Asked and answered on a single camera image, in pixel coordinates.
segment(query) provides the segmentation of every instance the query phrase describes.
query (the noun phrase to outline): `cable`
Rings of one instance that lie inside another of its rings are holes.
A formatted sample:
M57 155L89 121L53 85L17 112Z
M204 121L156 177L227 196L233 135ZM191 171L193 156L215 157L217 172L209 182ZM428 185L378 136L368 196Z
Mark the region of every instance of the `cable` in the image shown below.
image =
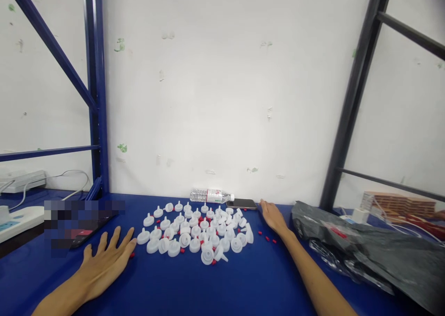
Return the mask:
M18 205L16 205L16 206L10 208L9 211L11 211L11 210L17 208L18 206L20 206L20 205L25 201L25 197L26 197L26 186L28 186L29 183L31 183L31 182L37 182L37 181L42 181L42 180L49 179L49 178L62 177L65 173L67 173L67 172L72 172L72 171L76 171L76 172L83 173L84 175L87 176L87 181L85 182L85 184L82 186L82 188L81 188L80 190L71 193L71 194L68 195L66 198L63 198L62 201L65 201L65 200L67 200L68 198L72 197L73 195L79 193L79 192L82 191L83 188L84 188L85 186L87 186L87 184L89 183L89 177L88 177L88 175L86 174L85 171L82 171L82 170L67 170L67 171L65 171L65 172L63 172L62 174L59 174L59 175L57 175L57 176L49 176L49 177L44 177L44 178L41 178L41 179L38 179L38 180L31 180L31 181L27 182L27 183L25 184L25 187L23 187L23 198L22 198L22 201L21 201Z

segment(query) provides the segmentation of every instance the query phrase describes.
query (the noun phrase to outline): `water bottle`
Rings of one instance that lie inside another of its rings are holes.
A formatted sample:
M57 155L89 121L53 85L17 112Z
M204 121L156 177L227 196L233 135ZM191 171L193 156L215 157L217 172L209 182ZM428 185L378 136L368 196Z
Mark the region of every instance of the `water bottle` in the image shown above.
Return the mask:
M226 203L227 201L235 200L234 194L229 194L222 190L198 190L196 188L192 189L190 192L190 201L198 202L212 202L212 203Z

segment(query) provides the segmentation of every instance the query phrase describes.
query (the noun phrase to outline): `white power strip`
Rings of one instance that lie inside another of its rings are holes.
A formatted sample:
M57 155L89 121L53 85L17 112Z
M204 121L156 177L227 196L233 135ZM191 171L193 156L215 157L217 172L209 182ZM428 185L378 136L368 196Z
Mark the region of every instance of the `white power strip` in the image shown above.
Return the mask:
M43 223L44 214L43 206L25 207L9 213L9 221L0 225L0 243Z

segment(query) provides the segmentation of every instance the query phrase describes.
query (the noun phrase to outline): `smartphone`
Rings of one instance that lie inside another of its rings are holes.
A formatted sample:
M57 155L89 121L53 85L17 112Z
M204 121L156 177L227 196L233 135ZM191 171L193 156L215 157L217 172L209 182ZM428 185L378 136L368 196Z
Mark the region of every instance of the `smartphone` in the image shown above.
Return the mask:
M230 208L258 209L252 199L235 199L234 201L227 201L226 206Z

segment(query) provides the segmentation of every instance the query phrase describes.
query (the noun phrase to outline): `blue table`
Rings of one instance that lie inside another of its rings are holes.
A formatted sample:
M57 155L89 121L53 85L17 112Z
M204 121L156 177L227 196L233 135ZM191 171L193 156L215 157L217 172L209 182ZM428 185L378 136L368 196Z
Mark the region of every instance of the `blue table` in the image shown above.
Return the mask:
M147 212L157 206L176 204L179 199L126 194L109 194L106 200L124 200L125 215L119 215L94 235L95 252L102 232L109 237L116 226L126 232L141 231ZM180 199L186 204L187 199ZM191 203L192 209L202 203ZM291 206L279 206L290 222ZM241 253L226 253L229 262L205 266L200 253L175 258L167 254L147 254L138 245L123 274L96 300L83 305L76 315L315 315L301 277L282 242L266 226L258 211L243 212L254 231L254 243ZM177 213L168 213L172 220ZM359 315L410 315L423 309L404 297L393 297L329 269L303 241L303 246L323 269ZM0 259L0 314L30 315L37 304L80 266L83 247L66 258L51 258L45 250L44 235Z

